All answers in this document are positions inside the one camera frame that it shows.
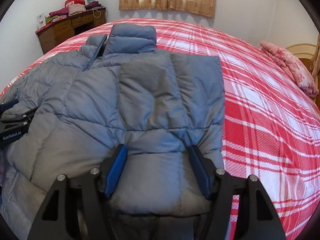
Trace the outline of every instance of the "white wall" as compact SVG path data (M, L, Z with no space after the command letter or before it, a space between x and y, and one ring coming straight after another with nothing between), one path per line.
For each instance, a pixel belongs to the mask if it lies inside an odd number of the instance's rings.
M0 90L43 55L35 34L37 15L59 10L65 0L15 0L0 22Z
M298 43L316 44L318 31L299 0L276 0L268 41L281 47Z
M64 6L65 0L15 0L0 22L0 90L42 55L36 16ZM108 21L129 17L174 19L227 32L259 46L316 43L318 32L298 0L217 0L214 19L179 11L119 11L119 0L98 0Z

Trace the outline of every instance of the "wooden desk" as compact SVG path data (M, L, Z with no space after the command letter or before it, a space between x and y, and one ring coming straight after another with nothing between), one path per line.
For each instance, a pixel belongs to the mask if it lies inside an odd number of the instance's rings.
M44 54L65 40L106 23L106 8L86 11L48 25L36 32Z

